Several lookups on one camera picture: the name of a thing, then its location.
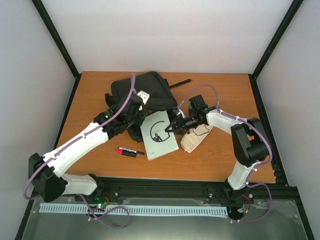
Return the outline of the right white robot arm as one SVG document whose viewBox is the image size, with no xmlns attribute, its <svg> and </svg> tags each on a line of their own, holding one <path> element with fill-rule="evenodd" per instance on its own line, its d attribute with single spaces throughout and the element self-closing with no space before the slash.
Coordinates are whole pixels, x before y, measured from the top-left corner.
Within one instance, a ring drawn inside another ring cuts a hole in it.
<svg viewBox="0 0 320 240">
<path fill-rule="evenodd" d="M 235 166 L 225 180 L 222 196 L 228 203 L 235 203 L 249 187 L 249 181 L 266 158 L 273 159 L 272 148 L 264 127 L 258 118 L 241 118 L 229 114 L 217 106 L 209 107 L 202 95 L 189 99 L 189 116 L 184 117 L 176 107 L 176 117 L 165 128 L 167 133 L 189 133 L 201 125 L 218 128 L 232 138 Z"/>
</svg>

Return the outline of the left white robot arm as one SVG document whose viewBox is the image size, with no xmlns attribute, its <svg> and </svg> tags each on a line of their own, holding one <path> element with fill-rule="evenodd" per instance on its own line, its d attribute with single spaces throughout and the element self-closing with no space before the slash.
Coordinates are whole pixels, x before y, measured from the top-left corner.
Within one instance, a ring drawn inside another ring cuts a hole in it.
<svg viewBox="0 0 320 240">
<path fill-rule="evenodd" d="M 149 94 L 139 91 L 122 106 L 113 105 L 96 116 L 82 132 L 44 155 L 33 154 L 28 160 L 28 183 L 45 202 L 62 195 L 85 195 L 92 201 L 103 198 L 104 188 L 94 174 L 72 175 L 67 170 L 94 148 L 122 134 L 146 117 Z"/>
</svg>

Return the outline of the beige fabric pencil case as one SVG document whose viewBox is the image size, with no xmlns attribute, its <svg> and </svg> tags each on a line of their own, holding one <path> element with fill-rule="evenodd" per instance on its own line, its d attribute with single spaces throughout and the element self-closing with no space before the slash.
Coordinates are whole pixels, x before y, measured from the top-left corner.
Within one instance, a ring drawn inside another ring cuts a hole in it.
<svg viewBox="0 0 320 240">
<path fill-rule="evenodd" d="M 212 131 L 212 129 L 212 126 L 206 124 L 190 129 L 189 133 L 186 133 L 182 137 L 180 141 L 181 147 L 187 153 L 193 152 Z"/>
</svg>

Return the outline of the grey booklet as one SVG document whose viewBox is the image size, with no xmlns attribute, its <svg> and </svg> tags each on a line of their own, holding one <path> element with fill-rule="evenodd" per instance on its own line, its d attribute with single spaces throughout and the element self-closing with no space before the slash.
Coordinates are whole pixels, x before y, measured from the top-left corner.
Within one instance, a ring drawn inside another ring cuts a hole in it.
<svg viewBox="0 0 320 240">
<path fill-rule="evenodd" d="M 141 135 L 149 161 L 179 149 L 176 137 L 165 128 L 170 124 L 167 111 L 157 111 L 148 115 L 140 126 Z"/>
</svg>

